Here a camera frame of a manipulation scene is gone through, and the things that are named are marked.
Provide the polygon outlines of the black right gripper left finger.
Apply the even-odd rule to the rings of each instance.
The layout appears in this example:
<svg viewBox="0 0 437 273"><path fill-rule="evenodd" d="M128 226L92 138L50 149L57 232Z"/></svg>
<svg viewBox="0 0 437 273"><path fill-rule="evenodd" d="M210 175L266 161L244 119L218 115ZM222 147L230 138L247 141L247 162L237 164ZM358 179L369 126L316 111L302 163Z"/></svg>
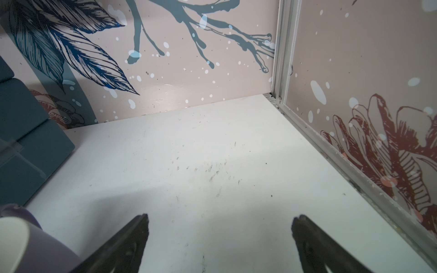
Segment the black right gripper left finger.
<svg viewBox="0 0 437 273"><path fill-rule="evenodd" d="M149 236L147 214L135 216L73 273L137 273Z"/></svg>

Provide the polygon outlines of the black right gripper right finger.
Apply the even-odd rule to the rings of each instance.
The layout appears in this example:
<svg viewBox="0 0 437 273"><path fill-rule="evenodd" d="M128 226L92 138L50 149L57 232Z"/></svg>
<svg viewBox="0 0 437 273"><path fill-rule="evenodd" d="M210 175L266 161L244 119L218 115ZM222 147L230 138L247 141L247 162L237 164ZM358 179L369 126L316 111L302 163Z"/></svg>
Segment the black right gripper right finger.
<svg viewBox="0 0 437 273"><path fill-rule="evenodd" d="M291 232L305 273L372 272L305 215L293 219Z"/></svg>

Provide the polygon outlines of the teal drawer cabinet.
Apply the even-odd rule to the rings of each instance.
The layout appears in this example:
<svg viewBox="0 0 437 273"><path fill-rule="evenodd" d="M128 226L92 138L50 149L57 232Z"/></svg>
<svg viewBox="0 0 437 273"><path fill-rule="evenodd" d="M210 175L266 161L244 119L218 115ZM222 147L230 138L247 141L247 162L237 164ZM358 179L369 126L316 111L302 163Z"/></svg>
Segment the teal drawer cabinet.
<svg viewBox="0 0 437 273"><path fill-rule="evenodd" d="M1 61L1 204L25 205L74 151L27 86Z"/></svg>

